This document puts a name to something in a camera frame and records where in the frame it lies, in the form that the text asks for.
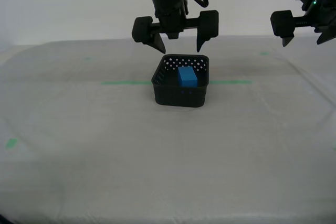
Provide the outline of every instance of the green tape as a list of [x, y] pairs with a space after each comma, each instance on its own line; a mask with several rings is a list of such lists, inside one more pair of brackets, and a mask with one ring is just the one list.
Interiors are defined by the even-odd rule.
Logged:
[[[151, 85], [150, 81], [105, 81], [102, 85]], [[225, 85], [225, 84], [252, 84], [252, 81], [246, 80], [232, 80], [232, 81], [210, 81], [209, 84]]]
[[10, 140], [8, 140], [8, 142], [6, 144], [6, 149], [14, 148], [16, 143], [17, 143], [17, 139], [11, 138]]
[[232, 80], [232, 81], [210, 81], [209, 84], [252, 84], [252, 81]]
[[150, 81], [105, 81], [102, 85], [151, 85]]

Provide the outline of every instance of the blue cube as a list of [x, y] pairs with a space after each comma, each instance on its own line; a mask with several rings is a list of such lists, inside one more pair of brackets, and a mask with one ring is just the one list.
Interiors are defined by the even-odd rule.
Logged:
[[179, 67], [179, 84], [180, 87], [197, 87], [197, 77], [193, 67]]

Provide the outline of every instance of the robotic arm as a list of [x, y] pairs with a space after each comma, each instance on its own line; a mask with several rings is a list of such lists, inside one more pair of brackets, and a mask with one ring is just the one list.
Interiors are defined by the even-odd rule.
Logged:
[[[194, 1], [204, 8], [209, 5], [208, 0]], [[274, 12], [271, 16], [274, 34], [282, 38], [283, 46], [292, 41], [297, 27], [311, 26], [315, 28], [315, 33], [322, 33], [317, 44], [336, 38], [336, 0], [300, 1], [303, 2], [302, 10], [306, 12], [304, 16], [293, 17], [290, 10]], [[165, 53], [160, 34], [167, 34], [168, 39], [178, 39], [183, 30], [197, 28], [199, 52], [206, 41], [218, 36], [218, 11], [201, 12], [198, 18], [188, 19], [187, 0], [153, 0], [153, 3], [159, 23], [154, 24], [152, 17], [137, 18], [132, 31], [135, 42], [142, 42]]]
[[287, 46], [294, 38], [296, 27], [311, 26], [315, 33], [322, 33], [317, 44], [336, 38], [336, 0], [300, 0], [306, 14], [293, 17], [290, 10], [274, 12], [271, 23], [274, 35], [282, 38], [282, 45]]
[[[211, 38], [218, 36], [219, 14], [216, 10], [201, 12], [198, 18], [188, 19], [187, 0], [152, 0], [155, 16], [159, 23], [153, 23], [152, 17], [139, 17], [135, 20], [132, 37], [135, 42], [142, 42], [158, 51], [166, 49], [160, 34], [167, 34], [168, 39], [178, 39], [185, 29], [197, 28], [197, 52]], [[208, 0], [194, 0], [203, 8]]]

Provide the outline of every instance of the black basket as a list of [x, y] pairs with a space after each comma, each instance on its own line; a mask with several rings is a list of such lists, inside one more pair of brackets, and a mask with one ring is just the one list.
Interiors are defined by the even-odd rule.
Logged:
[[[194, 68], [197, 87], [180, 87], [178, 67]], [[165, 55], [152, 78], [155, 100], [160, 105], [198, 108], [209, 84], [209, 58], [204, 55]]]

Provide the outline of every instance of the white wall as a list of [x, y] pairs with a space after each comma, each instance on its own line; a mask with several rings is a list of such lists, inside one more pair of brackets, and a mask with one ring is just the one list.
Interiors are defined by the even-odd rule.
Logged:
[[[292, 9], [295, 15], [303, 14], [294, 0], [209, 1], [209, 9], [220, 12], [221, 35], [270, 35], [272, 12]], [[198, 16], [202, 8], [189, 3], [190, 17]], [[0, 40], [19, 45], [126, 38], [136, 17], [154, 15], [151, 0], [0, 0], [0, 6], [0, 27], [8, 28], [0, 30]], [[190, 30], [183, 35], [195, 34]]]

